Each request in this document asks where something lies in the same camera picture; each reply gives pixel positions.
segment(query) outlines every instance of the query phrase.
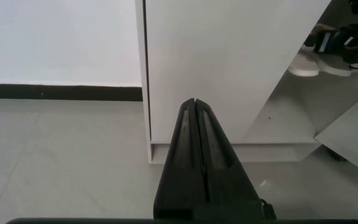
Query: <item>black device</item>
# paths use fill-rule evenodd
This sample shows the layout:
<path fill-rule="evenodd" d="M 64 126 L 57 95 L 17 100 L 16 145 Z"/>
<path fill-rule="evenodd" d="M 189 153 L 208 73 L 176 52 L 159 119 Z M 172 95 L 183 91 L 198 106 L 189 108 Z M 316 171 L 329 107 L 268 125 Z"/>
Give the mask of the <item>black device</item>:
<path fill-rule="evenodd" d="M 312 224 L 358 220 L 276 220 L 273 206 L 257 195 L 212 109 L 201 100 L 189 99 L 179 110 L 155 196 L 154 220 L 18 218 L 8 224 L 113 223 Z"/>
<path fill-rule="evenodd" d="M 358 14 L 358 0 L 349 0 L 353 14 Z M 342 57 L 349 68 L 358 69 L 358 24 L 337 29 L 321 29 L 309 35 L 306 46 L 314 46 L 317 54 L 333 54 Z"/>

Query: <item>white cabinet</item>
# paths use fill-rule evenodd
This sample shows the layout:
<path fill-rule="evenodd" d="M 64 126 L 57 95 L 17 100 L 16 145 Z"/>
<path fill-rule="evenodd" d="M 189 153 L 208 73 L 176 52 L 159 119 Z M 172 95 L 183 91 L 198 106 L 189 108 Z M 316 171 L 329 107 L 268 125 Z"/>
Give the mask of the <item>white cabinet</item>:
<path fill-rule="evenodd" d="M 152 143 L 170 142 L 189 98 L 212 107 L 230 142 L 258 141 L 248 129 L 328 3 L 146 1 Z M 303 122 L 296 110 L 289 113 Z"/>
<path fill-rule="evenodd" d="M 358 102 L 358 73 L 286 72 L 329 2 L 147 0 L 142 80 L 149 161 L 165 162 L 179 107 L 189 98 L 212 107 L 242 162 L 299 161 L 321 145 L 321 136 L 339 138 L 328 131 Z M 349 10 L 347 1 L 336 3 Z M 351 141 L 350 135 L 340 138 Z"/>

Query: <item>white shelf board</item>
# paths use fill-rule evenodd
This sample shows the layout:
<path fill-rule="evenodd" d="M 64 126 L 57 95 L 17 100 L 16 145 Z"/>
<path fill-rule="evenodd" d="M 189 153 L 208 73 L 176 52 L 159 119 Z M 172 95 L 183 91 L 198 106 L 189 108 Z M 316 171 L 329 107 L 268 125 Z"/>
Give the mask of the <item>white shelf board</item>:
<path fill-rule="evenodd" d="M 270 95 L 241 144 L 316 143 L 316 129 L 286 76 Z"/>
<path fill-rule="evenodd" d="M 298 162 L 320 144 L 233 144 L 240 162 Z M 152 145 L 152 164 L 164 164 L 169 144 Z"/>

